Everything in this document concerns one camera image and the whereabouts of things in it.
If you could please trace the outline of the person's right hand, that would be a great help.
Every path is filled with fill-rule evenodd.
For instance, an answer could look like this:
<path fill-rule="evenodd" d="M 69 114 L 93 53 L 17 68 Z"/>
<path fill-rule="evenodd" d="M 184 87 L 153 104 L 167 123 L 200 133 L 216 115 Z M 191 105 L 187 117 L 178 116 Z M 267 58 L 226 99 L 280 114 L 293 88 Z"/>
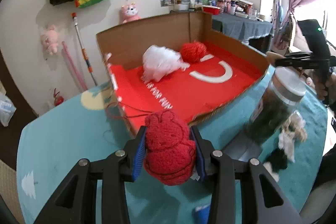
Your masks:
<path fill-rule="evenodd" d="M 275 65 L 276 60 L 284 59 L 285 57 L 274 52 L 266 52 L 266 60 L 270 65 Z M 328 105 L 335 103 L 335 73 L 333 72 L 331 76 L 326 80 L 325 83 L 317 76 L 317 73 L 313 73 L 312 78 L 317 97 L 320 101 L 326 102 L 326 96 L 329 96 Z"/>

